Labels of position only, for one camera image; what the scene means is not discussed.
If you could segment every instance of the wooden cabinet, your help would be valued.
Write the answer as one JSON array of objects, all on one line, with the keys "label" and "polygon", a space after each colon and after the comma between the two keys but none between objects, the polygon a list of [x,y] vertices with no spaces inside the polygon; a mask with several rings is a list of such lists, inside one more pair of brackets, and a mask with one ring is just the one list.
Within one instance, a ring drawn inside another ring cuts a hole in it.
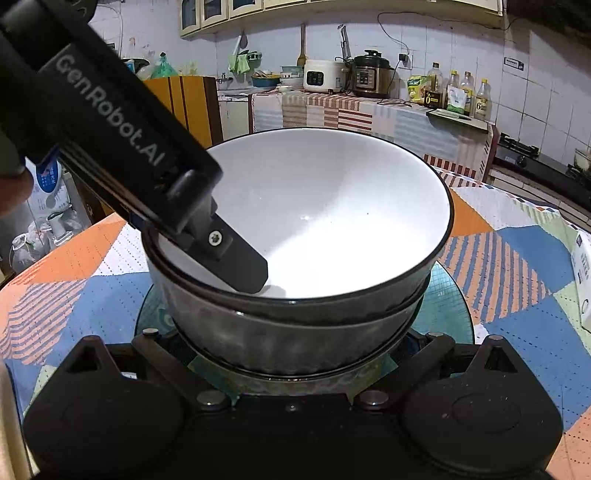
[{"label": "wooden cabinet", "polygon": [[201,27],[228,19],[228,0],[199,0]]},{"label": "wooden cabinet", "polygon": [[230,18],[262,10],[262,0],[228,0]]},{"label": "wooden cabinet", "polygon": [[179,28],[182,35],[199,30],[201,18],[199,16],[198,0],[179,0]]},{"label": "wooden cabinet", "polygon": [[491,12],[502,13],[503,0],[452,0],[453,2],[460,2],[462,4],[474,5],[475,7],[484,8]]},{"label": "wooden cabinet", "polygon": [[450,18],[499,28],[503,24],[503,0],[178,0],[182,37],[215,33],[236,21],[243,28],[256,23],[257,14],[269,19],[294,12],[339,12],[344,9],[375,8],[384,11],[413,11],[420,15]]},{"label": "wooden cabinet", "polygon": [[273,8],[273,7],[283,7],[285,5],[293,5],[293,4],[305,4],[308,0],[264,0],[264,7]]}]

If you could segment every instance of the pressure cooker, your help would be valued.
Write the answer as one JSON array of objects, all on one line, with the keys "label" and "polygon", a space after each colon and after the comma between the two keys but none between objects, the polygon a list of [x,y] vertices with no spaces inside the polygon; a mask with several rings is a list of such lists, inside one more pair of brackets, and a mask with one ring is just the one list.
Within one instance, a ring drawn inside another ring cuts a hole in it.
[{"label": "pressure cooker", "polygon": [[388,98],[393,68],[376,50],[355,57],[353,62],[353,93],[370,98]]}]

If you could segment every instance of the plastic bottle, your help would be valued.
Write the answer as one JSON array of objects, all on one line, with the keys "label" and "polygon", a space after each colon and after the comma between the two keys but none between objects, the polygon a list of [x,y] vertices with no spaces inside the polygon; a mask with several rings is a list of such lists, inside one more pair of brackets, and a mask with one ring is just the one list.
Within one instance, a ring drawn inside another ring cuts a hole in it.
[{"label": "plastic bottle", "polygon": [[476,109],[474,110],[474,117],[478,120],[486,121],[486,116],[488,114],[488,100],[488,80],[482,79],[482,84],[476,94]]},{"label": "plastic bottle", "polygon": [[460,76],[457,74],[457,70],[452,70],[452,75],[449,77],[449,84],[452,87],[460,87]]},{"label": "plastic bottle", "polygon": [[470,72],[466,72],[464,79],[460,84],[460,88],[466,92],[466,106],[464,107],[464,115],[472,115],[472,100],[474,98],[474,78]]},{"label": "plastic bottle", "polygon": [[427,76],[431,79],[431,91],[443,92],[443,75],[436,61],[433,62],[433,68],[429,70]]}]

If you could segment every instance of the green cloth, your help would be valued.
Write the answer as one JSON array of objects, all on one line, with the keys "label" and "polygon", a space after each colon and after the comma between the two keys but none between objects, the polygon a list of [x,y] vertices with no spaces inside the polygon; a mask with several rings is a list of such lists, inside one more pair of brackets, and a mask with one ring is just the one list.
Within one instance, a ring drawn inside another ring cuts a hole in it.
[{"label": "green cloth", "polygon": [[246,73],[251,69],[246,55],[230,55],[228,57],[228,70],[232,73]]}]

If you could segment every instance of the person's hand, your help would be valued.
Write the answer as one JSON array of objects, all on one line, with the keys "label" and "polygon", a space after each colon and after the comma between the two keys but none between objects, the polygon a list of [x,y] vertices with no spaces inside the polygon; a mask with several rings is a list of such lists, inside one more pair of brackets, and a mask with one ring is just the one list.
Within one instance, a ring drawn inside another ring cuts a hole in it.
[{"label": "person's hand", "polygon": [[25,168],[18,177],[0,177],[0,217],[24,202],[33,190],[33,178]]}]

